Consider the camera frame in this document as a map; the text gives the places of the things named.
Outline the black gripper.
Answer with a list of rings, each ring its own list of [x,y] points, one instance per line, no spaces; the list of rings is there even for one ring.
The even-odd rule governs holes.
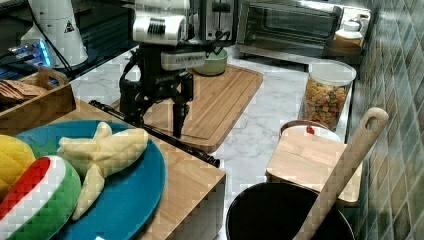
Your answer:
[[[180,138],[188,103],[194,97],[194,77],[185,70],[164,70],[161,53],[160,48],[152,46],[140,46],[132,53],[119,80],[120,111],[127,123],[141,127],[145,112],[153,104],[172,99],[173,136]]]

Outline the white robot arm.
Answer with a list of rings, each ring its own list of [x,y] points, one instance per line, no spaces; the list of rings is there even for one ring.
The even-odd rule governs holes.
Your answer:
[[[171,99],[173,135],[179,138],[194,98],[194,76],[187,70],[220,53],[231,32],[219,29],[210,40],[196,39],[190,0],[135,0],[134,12],[133,40],[139,48],[124,71],[138,67],[141,76],[137,81],[121,76],[120,110],[130,123],[142,124],[152,105]]]

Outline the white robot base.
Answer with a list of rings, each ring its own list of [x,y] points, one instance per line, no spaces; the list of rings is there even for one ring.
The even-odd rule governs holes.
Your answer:
[[[33,26],[22,43],[42,39],[52,68],[76,66],[88,59],[71,0],[28,0]]]

